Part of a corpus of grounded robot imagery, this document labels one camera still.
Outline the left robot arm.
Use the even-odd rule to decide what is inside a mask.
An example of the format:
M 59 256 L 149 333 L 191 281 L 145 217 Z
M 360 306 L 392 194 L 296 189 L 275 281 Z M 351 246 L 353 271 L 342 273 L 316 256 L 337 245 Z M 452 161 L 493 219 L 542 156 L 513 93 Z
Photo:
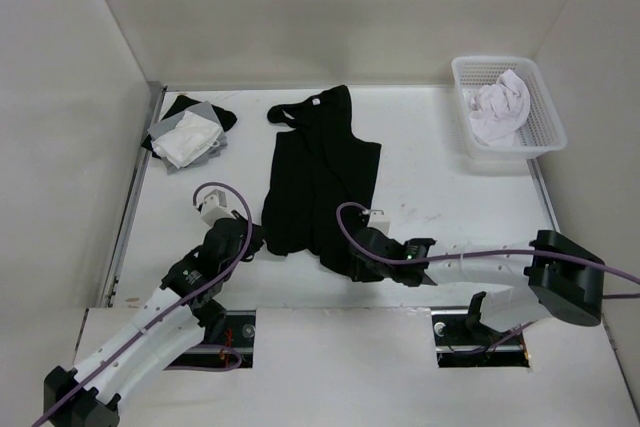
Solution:
M 215 345 L 227 317 L 216 297 L 238 263 L 252 260 L 263 243 L 263 228 L 239 213 L 215 221 L 114 337 L 73 368 L 49 372 L 36 423 L 116 426 L 129 396 L 200 344 L 240 366 L 243 358 L 231 346 Z

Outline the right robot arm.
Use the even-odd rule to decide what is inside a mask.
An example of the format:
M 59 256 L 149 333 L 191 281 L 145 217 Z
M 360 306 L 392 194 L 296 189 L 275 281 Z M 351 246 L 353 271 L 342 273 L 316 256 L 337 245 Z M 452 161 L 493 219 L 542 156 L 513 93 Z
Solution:
M 453 283 L 502 286 L 474 294 L 464 331 L 473 341 L 545 318 L 593 327 L 601 322 L 604 262 L 553 230 L 514 246 L 447 247 L 431 238 L 401 244 L 366 227 L 349 239 L 358 271 L 390 278 L 407 287 Z

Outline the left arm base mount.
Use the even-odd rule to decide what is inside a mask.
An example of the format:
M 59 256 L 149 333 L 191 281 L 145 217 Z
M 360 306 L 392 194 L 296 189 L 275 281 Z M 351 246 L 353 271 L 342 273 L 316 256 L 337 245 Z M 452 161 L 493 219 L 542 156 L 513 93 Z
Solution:
M 175 359 L 167 370 L 227 372 L 253 367 L 257 314 L 255 310 L 229 310 L 206 329 L 204 340 Z

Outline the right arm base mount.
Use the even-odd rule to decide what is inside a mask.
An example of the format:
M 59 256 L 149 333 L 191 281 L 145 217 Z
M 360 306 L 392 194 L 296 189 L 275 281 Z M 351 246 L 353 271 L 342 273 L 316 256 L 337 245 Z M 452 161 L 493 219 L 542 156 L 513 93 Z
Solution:
M 440 368 L 529 367 L 524 327 L 497 332 L 480 323 L 480 304 L 485 297 L 485 292 L 475 294 L 466 311 L 432 312 Z

